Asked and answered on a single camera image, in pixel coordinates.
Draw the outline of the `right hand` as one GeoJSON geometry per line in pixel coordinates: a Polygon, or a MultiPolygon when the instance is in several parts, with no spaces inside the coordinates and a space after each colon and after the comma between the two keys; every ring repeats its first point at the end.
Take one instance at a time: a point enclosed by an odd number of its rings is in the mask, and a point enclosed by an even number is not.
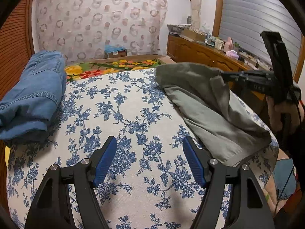
{"type": "Polygon", "coordinates": [[[296,131],[304,120],[304,104],[298,101],[298,105],[282,102],[275,104],[272,97],[266,98],[270,126],[273,132],[286,130],[288,133],[296,131]]]}

